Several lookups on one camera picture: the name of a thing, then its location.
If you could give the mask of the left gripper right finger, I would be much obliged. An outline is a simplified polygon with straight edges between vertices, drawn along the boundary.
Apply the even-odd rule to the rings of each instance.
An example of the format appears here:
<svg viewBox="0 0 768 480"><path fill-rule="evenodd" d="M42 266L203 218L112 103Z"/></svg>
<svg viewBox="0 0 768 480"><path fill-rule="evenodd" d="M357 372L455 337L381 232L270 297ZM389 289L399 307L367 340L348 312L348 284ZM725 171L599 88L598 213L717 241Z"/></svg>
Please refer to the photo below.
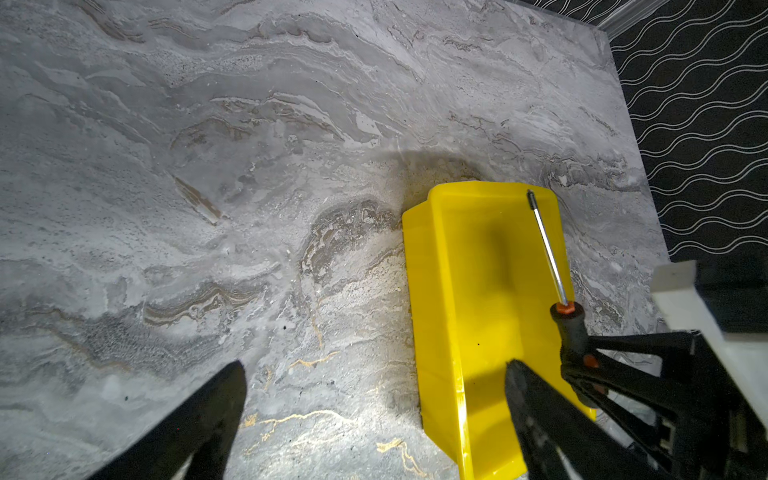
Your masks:
<svg viewBox="0 0 768 480"><path fill-rule="evenodd" d="M524 362L507 364L505 396L530 479L658 479Z"/></svg>

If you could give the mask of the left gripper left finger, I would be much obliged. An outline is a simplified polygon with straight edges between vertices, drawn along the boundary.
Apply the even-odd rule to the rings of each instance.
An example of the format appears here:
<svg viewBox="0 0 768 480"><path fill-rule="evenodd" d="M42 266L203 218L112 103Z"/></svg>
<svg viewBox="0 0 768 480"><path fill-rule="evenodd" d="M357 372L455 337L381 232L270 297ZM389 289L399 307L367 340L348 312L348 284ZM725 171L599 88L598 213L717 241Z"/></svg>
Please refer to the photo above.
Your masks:
<svg viewBox="0 0 768 480"><path fill-rule="evenodd" d="M222 479L247 393L245 370L233 361L196 390L93 479Z"/></svg>

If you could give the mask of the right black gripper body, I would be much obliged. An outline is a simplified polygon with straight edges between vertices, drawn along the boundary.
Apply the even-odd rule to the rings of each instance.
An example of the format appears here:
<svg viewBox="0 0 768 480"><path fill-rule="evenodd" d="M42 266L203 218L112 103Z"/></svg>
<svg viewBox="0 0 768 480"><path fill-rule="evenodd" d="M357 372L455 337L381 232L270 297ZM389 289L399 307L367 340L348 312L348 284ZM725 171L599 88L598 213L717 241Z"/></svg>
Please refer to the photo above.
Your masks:
<svg viewBox="0 0 768 480"><path fill-rule="evenodd" d="M655 269L651 294L668 327L693 338L692 387L709 407L698 437L702 478L767 476L767 260L689 260Z"/></svg>

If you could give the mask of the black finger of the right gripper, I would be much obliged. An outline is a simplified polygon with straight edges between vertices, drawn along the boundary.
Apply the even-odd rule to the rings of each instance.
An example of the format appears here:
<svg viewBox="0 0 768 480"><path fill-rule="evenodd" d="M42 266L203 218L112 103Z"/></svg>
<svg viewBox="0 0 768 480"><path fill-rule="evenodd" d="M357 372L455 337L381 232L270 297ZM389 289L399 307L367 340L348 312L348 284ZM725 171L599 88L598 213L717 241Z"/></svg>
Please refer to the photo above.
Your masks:
<svg viewBox="0 0 768 480"><path fill-rule="evenodd" d="M693 389L696 338L688 332L631 336L590 336L560 331L563 378L577 394L602 409L663 468L691 468L691 434L699 401ZM604 352L657 356L671 375L654 376L621 363ZM653 426L609 398L611 392L641 403L657 415Z"/></svg>

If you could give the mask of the orange black handled screwdriver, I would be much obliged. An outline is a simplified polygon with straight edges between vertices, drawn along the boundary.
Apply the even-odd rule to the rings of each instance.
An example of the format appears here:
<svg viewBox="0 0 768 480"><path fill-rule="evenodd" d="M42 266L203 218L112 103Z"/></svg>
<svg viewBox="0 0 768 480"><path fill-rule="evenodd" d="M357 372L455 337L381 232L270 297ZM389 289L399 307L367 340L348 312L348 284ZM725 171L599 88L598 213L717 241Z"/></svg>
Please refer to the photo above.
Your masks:
<svg viewBox="0 0 768 480"><path fill-rule="evenodd" d="M550 307L550 316L555 322L561 339L560 360L562 366L583 365L589 350L589 335L585 326L585 311L578 302L570 301L566 294L554 250L547 234L544 221L538 207L535 193L528 190L527 201L535 217L548 267L554 282L558 300Z"/></svg>

